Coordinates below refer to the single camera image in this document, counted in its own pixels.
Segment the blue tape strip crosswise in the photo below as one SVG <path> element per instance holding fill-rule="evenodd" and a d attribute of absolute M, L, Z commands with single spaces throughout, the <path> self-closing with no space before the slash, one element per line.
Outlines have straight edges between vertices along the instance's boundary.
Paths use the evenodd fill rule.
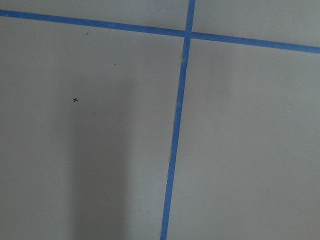
<path fill-rule="evenodd" d="M 176 30 L 176 29 L 169 29 L 169 28 L 142 26 L 142 25 L 82 19 L 82 18 L 74 18 L 74 17 L 66 17 L 66 16 L 45 15 L 45 14 L 13 11 L 13 10 L 2 9 L 0 11 L 0 15 L 2 17 L 8 17 L 8 18 L 63 23 L 63 24 L 70 24 L 70 25 L 79 25 L 79 26 L 87 26 L 87 27 L 94 27 L 94 28 L 113 29 L 113 30 L 147 33 L 147 34 L 181 37 L 181 38 L 184 37 L 186 34 L 186 32 L 183 30 Z M 285 43 L 285 42 L 277 42 L 277 41 L 269 41 L 269 40 L 260 40 L 260 39 L 252 39 L 252 38 L 243 38 L 243 37 L 236 37 L 236 36 L 218 35 L 218 34 L 210 34 L 210 33 L 202 33 L 202 32 L 192 32 L 190 34 L 190 38 L 197 39 L 197 40 L 240 44 L 240 45 L 264 47 L 264 48 L 272 48 L 272 49 L 282 49 L 282 50 L 312 53 L 312 54 L 320 53 L 320 48 L 317 46 L 309 46 L 309 45 L 301 45 L 301 44 L 293 44 L 293 43 Z"/>

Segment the blue tape strip lengthwise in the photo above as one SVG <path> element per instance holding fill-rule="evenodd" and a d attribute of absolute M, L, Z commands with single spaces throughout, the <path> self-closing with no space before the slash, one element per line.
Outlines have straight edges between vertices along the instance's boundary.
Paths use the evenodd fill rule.
<path fill-rule="evenodd" d="M 196 2 L 194 0 L 190 0 L 188 2 L 185 33 L 183 38 L 182 61 L 181 61 L 180 71 L 179 71 L 179 81 L 178 81 L 178 88 L 177 88 L 177 95 L 176 95 L 176 106 L 175 106 L 174 122 L 173 122 L 173 129 L 172 129 L 171 151 L 170 151 L 170 159 L 169 159 L 168 171 L 167 171 L 165 197 L 164 197 L 163 213 L 162 213 L 162 221 L 161 221 L 161 231 L 160 231 L 160 237 L 159 237 L 160 240 L 166 240 L 167 234 L 168 234 L 195 5 L 196 5 Z"/>

